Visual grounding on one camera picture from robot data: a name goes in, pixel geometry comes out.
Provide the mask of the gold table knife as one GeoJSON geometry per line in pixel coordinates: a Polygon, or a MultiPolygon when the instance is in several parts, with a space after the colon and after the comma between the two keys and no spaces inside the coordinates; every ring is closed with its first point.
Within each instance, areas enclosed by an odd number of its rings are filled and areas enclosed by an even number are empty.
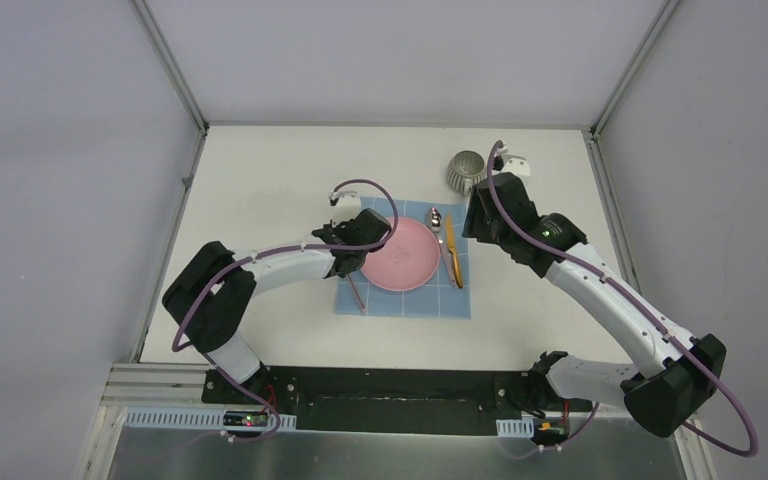
{"type": "Polygon", "coordinates": [[[449,256],[451,260],[452,279],[457,288],[463,289],[464,282],[463,282],[463,277],[462,277],[460,263],[459,263],[456,239],[454,235],[453,220],[450,213],[447,213],[444,218],[444,233],[445,233],[446,247],[449,252],[449,256]]]}

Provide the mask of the pink handled spoon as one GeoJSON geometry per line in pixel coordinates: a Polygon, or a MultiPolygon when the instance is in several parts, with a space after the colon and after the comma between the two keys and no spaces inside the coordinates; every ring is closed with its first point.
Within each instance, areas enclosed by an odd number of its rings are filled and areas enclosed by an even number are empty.
{"type": "Polygon", "coordinates": [[[442,229],[443,229],[442,215],[436,207],[431,207],[428,210],[427,217],[426,217],[426,226],[429,228],[429,230],[434,234],[436,238],[436,241],[438,243],[438,249],[442,257],[444,268],[446,270],[449,282],[453,287],[457,288],[458,283],[453,271],[453,267],[451,263],[451,255],[444,243],[444,238],[442,234],[442,229]]]}

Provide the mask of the pink plate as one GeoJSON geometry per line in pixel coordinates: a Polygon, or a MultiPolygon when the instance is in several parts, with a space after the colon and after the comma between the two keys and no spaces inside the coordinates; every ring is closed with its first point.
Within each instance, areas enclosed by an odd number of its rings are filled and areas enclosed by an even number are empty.
{"type": "Polygon", "coordinates": [[[436,236],[421,222],[403,218],[388,242],[367,255],[361,273],[369,283],[383,290],[405,292],[431,280],[439,263],[436,236]]]}

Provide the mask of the grey ribbed mug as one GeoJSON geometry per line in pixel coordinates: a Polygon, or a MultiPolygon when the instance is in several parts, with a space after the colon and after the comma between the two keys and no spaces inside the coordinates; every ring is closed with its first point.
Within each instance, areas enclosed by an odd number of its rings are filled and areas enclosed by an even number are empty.
{"type": "Polygon", "coordinates": [[[486,178],[486,159],[477,152],[463,150],[451,157],[446,166],[449,188],[466,198],[475,185],[486,178]]]}

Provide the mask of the blue checked cloth napkin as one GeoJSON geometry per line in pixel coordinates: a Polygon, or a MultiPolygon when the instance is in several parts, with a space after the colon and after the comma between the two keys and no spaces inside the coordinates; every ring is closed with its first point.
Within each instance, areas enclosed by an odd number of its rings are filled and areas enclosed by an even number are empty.
{"type": "MultiPolygon", "coordinates": [[[[471,317],[469,249],[468,240],[462,237],[467,206],[464,203],[432,204],[399,199],[395,201],[395,205],[399,214],[399,220],[410,218],[421,222],[425,226],[428,210],[431,207],[436,207],[442,215],[442,234],[445,245],[444,218],[447,213],[451,214],[464,288],[459,289],[451,285],[441,255],[436,275],[425,285],[405,292],[387,291],[372,285],[366,280],[360,269],[351,273],[350,276],[355,281],[360,295],[366,304],[367,315],[469,319],[471,317]]],[[[340,278],[337,282],[335,312],[342,315],[362,314],[355,303],[346,278],[340,278]]]]}

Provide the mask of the pink handled fork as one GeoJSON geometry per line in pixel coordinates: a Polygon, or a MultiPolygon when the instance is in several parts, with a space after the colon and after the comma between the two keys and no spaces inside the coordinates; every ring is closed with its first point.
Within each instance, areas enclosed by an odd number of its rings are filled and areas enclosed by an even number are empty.
{"type": "Polygon", "coordinates": [[[349,285],[349,286],[350,286],[350,288],[351,288],[352,294],[353,294],[353,296],[354,296],[354,300],[355,300],[355,303],[356,303],[356,305],[357,305],[357,307],[358,307],[359,311],[360,311],[360,312],[361,312],[363,315],[366,315],[366,314],[367,314],[367,307],[366,307],[366,304],[365,304],[365,302],[364,302],[364,300],[363,300],[362,296],[360,295],[359,289],[358,289],[358,287],[357,287],[357,285],[356,285],[355,281],[353,280],[353,278],[352,278],[350,275],[348,275],[348,276],[346,277],[346,279],[347,279],[347,283],[348,283],[348,285],[349,285]]]}

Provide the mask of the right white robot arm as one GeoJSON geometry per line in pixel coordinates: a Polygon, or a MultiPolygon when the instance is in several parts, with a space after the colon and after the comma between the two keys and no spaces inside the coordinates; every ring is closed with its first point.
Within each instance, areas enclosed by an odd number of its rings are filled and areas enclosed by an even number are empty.
{"type": "Polygon", "coordinates": [[[623,407],[649,433],[666,438],[705,403],[716,385],[703,373],[720,375],[726,356],[712,334],[695,336],[662,321],[672,345],[639,310],[644,299],[624,297],[614,276],[586,235],[559,213],[538,214],[523,182],[499,173],[475,186],[463,235],[499,246],[573,298],[623,348],[630,363],[577,358],[564,351],[541,354],[524,375],[520,406],[542,415],[565,399],[623,407]]]}

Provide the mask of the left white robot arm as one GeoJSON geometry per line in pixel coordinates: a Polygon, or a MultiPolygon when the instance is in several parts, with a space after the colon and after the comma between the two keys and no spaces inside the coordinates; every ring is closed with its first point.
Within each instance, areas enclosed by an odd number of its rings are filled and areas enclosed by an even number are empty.
{"type": "Polygon", "coordinates": [[[173,349],[192,346],[228,376],[226,389],[241,404],[265,390],[264,364],[240,331],[251,300],[308,280],[344,278],[381,248],[392,222],[366,208],[354,218],[324,224],[299,244],[273,247],[247,257],[211,241],[196,253],[164,292],[163,308],[178,324],[173,349]]]}

